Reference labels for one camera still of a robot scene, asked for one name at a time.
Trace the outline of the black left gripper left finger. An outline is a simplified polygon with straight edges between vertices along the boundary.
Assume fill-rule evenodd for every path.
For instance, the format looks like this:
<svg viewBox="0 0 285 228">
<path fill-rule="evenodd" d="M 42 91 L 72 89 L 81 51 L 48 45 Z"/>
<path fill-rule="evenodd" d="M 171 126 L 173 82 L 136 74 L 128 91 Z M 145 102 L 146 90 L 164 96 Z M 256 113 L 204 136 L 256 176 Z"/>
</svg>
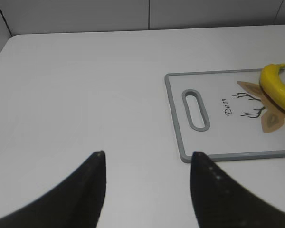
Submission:
<svg viewBox="0 0 285 228">
<path fill-rule="evenodd" d="M 45 195 L 0 218 L 0 228 L 95 228 L 106 184 L 105 152 L 94 152 Z"/>
</svg>

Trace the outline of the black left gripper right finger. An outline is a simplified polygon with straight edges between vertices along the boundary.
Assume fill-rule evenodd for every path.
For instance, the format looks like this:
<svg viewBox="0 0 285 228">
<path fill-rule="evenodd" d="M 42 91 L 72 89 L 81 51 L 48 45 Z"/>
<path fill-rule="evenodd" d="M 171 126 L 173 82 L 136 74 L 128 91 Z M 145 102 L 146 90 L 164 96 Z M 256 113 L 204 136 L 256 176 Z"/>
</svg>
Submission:
<svg viewBox="0 0 285 228">
<path fill-rule="evenodd" d="M 201 228 L 285 228 L 285 213 L 225 173 L 205 153 L 191 159 L 190 194 Z"/>
</svg>

